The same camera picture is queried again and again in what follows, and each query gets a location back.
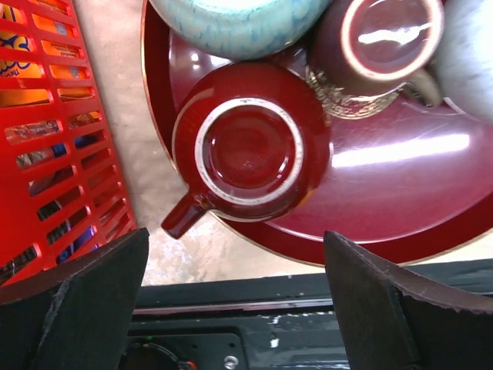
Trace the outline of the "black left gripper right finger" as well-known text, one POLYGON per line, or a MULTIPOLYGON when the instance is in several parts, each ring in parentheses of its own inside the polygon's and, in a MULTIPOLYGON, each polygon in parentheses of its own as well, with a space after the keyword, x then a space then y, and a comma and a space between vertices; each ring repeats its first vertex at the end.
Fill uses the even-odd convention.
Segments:
POLYGON ((332 231, 325 271, 352 369, 490 369, 492 299, 400 267, 332 231))

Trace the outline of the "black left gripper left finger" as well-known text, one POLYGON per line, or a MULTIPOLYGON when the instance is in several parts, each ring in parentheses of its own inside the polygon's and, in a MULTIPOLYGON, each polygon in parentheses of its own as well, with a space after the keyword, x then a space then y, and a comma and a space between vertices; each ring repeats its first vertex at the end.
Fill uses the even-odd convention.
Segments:
POLYGON ((3 369, 116 369, 149 254, 134 230, 1 289, 3 369))

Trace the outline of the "red floral mug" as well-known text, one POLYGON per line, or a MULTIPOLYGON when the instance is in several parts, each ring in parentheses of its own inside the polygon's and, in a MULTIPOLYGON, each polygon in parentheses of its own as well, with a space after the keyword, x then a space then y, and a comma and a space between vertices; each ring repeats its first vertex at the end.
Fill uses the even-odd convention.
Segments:
POLYGON ((285 68, 238 62, 197 82, 173 128, 186 194, 162 223, 182 237, 203 215, 257 222, 281 217, 319 186, 330 118, 314 90, 285 68))

